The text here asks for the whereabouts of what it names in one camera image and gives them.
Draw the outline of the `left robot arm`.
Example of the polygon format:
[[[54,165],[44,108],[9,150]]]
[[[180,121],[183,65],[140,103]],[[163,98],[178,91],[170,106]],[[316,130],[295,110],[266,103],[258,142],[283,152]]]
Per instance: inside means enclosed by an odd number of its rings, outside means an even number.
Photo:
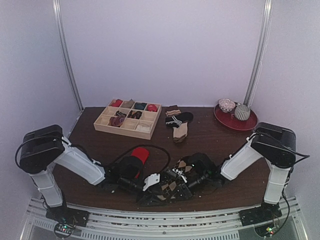
[[[47,206],[61,222],[69,221],[72,211],[64,205],[64,194],[48,169],[52,164],[60,165],[89,184],[109,192],[119,186],[145,192],[161,179],[160,174],[154,173],[140,180],[144,164],[137,156],[123,156],[120,164],[103,165],[91,158],[82,146],[64,137],[63,129],[57,124],[28,132],[15,152],[14,161],[31,177]]]

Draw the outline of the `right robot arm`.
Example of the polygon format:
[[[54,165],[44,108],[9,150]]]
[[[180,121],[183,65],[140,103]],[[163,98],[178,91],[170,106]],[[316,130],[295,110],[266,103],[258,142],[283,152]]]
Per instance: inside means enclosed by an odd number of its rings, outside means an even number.
[[[216,166],[207,155],[195,153],[186,160],[187,165],[196,171],[189,178],[185,171],[174,169],[176,177],[189,190],[202,182],[223,186],[226,181],[235,180],[240,173],[259,159],[265,159],[271,165],[268,183],[264,193],[264,204],[256,210],[259,220],[268,220],[275,212],[275,205],[281,199],[282,192],[289,180],[290,171],[296,163],[296,134],[293,130],[281,126],[259,123],[246,142],[224,162]]]

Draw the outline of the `brown beige argyle sock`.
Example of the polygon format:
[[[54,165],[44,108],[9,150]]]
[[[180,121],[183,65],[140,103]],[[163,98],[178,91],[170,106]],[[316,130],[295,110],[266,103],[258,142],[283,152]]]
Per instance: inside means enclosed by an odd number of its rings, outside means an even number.
[[[173,168],[167,168],[161,174],[160,191],[157,197],[167,203],[185,201],[193,197],[188,187],[196,179],[195,167],[189,162],[190,156],[180,158]]]

